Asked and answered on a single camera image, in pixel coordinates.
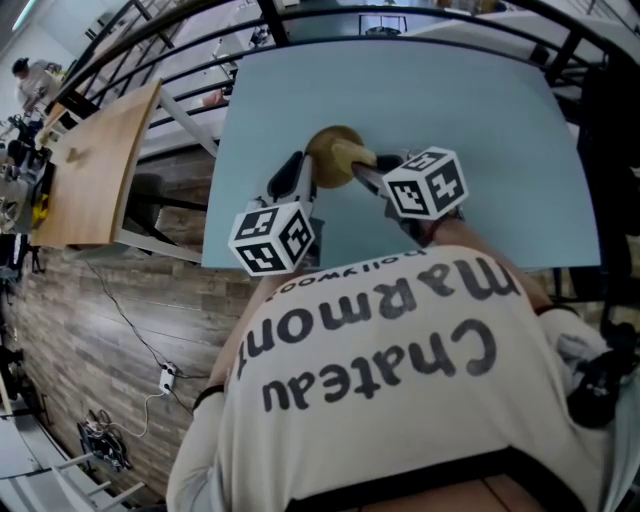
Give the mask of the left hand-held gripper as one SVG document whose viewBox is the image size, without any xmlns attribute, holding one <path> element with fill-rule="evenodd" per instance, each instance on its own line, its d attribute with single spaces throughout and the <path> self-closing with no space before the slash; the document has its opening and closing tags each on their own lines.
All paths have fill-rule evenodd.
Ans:
<svg viewBox="0 0 640 512">
<path fill-rule="evenodd" d="M 254 277 L 283 275 L 320 266 L 323 223 L 311 217 L 317 195 L 311 155 L 294 152 L 267 185 L 273 203 L 295 192 L 301 173 L 301 200 L 273 204 L 236 216 L 228 246 Z"/>
</svg>

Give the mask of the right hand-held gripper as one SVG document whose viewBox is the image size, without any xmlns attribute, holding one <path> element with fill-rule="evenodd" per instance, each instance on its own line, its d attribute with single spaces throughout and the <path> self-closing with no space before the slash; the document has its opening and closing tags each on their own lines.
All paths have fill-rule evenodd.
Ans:
<svg viewBox="0 0 640 512">
<path fill-rule="evenodd" d="M 431 146 L 413 155 L 378 155 L 376 168 L 351 164 L 353 176 L 373 195 L 386 199 L 385 215 L 421 246 L 431 243 L 443 219 L 459 218 L 469 190 L 455 151 Z"/>
</svg>

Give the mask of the yellow sponge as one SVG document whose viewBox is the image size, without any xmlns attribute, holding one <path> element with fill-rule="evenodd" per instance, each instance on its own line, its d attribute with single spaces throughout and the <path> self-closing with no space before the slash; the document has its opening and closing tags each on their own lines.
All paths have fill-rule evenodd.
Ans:
<svg viewBox="0 0 640 512">
<path fill-rule="evenodd" d="M 339 169 L 351 172 L 354 164 L 375 168 L 377 156 L 371 150 L 354 142 L 339 139 L 331 147 L 331 153 Z"/>
</svg>

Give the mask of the brown wooden bowl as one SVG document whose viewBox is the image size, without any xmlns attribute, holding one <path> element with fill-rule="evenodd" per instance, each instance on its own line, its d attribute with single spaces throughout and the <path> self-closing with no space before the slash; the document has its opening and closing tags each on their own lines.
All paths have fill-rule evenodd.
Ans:
<svg viewBox="0 0 640 512">
<path fill-rule="evenodd" d="M 315 185 L 319 188 L 339 188 L 354 178 L 352 171 L 343 172 L 339 169 L 332 156 L 331 147 L 339 139 L 364 146 L 361 136 L 355 130 L 342 125 L 334 125 L 314 135 L 306 147 L 306 153 L 313 157 L 313 178 Z"/>
</svg>

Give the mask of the wooden table with white legs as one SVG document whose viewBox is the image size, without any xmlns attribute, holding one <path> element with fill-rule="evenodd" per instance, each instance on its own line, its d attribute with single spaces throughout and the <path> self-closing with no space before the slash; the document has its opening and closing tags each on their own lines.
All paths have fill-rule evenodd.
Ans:
<svg viewBox="0 0 640 512">
<path fill-rule="evenodd" d="M 48 215 L 32 231 L 36 246 L 112 245 L 199 264 L 202 254 L 157 235 L 124 227 L 139 153 L 158 107 L 166 110 L 211 156 L 218 146 L 157 80 L 119 98 L 82 121 L 53 144 L 56 171 Z"/>
</svg>

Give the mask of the white printed t-shirt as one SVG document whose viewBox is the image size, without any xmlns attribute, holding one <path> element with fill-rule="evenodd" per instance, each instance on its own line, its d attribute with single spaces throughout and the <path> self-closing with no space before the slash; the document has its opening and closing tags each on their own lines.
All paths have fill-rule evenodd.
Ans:
<svg viewBox="0 0 640 512">
<path fill-rule="evenodd" d="M 610 512 L 640 457 L 615 415 L 631 364 L 473 249 L 303 275 L 197 398 L 167 509 Z"/>
</svg>

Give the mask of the cluttered equipment desk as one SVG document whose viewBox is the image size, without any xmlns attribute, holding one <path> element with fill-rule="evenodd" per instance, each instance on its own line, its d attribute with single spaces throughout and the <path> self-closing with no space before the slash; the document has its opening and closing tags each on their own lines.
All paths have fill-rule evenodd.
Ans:
<svg viewBox="0 0 640 512">
<path fill-rule="evenodd" d="M 52 151 L 36 146 L 41 121 L 26 123 L 17 114 L 7 122 L 18 137 L 5 144 L 7 133 L 0 135 L 0 234 L 28 234 L 48 216 L 56 166 Z"/>
</svg>

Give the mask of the white metal frame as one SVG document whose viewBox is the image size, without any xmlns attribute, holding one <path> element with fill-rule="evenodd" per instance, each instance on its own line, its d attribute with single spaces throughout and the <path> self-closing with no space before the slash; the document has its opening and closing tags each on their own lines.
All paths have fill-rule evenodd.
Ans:
<svg viewBox="0 0 640 512">
<path fill-rule="evenodd" d="M 112 483 L 106 480 L 96 483 L 85 472 L 86 466 L 95 459 L 92 453 L 53 465 L 51 473 L 71 512 L 128 512 L 131 499 L 146 488 L 143 482 L 135 483 L 124 491 L 112 494 Z"/>
</svg>

